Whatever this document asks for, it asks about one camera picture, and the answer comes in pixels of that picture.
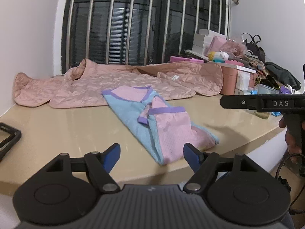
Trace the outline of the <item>person's right hand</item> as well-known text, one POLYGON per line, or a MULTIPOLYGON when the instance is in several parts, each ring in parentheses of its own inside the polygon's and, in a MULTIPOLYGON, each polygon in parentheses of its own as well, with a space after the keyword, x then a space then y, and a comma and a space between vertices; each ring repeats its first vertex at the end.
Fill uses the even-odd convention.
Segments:
MULTIPOLYGON (((284 122, 284 118, 282 117, 279 121, 279 127, 285 128, 286 123, 284 122)), ((301 154, 301 147, 296 144, 295 138, 290 134, 289 130, 286 129, 285 141, 287 144, 289 154, 301 154)))

